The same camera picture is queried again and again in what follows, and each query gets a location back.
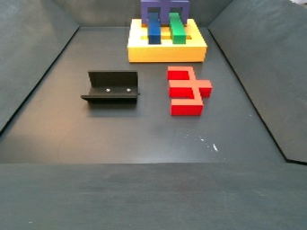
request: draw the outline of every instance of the stacked blocks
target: stacked blocks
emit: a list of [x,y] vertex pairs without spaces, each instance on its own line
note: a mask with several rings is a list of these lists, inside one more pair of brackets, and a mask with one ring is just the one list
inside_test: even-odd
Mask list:
[[172,116],[201,115],[204,104],[201,97],[209,97],[212,84],[208,80],[196,80],[195,70],[191,66],[169,66],[169,97],[188,99],[171,99]]
[[141,19],[132,20],[127,45],[129,62],[203,62],[207,44],[188,19],[188,0],[140,3]]

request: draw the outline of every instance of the red block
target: red block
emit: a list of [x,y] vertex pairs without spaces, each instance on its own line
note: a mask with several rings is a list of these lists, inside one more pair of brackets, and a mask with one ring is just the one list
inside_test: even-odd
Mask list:
[[195,70],[191,66],[169,66],[169,97],[188,99],[171,99],[172,116],[199,116],[204,104],[201,97],[209,97],[212,84],[208,80],[196,80]]

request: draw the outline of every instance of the black l-shaped block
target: black l-shaped block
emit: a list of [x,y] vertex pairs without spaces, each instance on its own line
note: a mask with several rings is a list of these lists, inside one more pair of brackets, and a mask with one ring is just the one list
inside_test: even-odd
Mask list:
[[91,90],[81,99],[88,102],[136,102],[136,71],[88,71]]

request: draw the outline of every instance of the yellow block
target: yellow block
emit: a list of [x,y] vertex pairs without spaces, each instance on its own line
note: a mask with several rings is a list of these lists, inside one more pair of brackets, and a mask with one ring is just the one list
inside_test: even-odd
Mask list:
[[148,45],[148,27],[141,20],[131,22],[128,40],[129,62],[203,62],[207,54],[207,43],[199,32],[193,19],[188,19],[184,27],[187,43],[173,45],[168,27],[161,27],[161,44]]

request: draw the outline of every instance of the green block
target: green block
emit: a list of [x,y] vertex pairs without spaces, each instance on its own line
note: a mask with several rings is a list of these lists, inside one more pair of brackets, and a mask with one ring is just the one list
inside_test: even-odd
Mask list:
[[169,13],[169,29],[172,44],[185,44],[187,34],[179,13]]

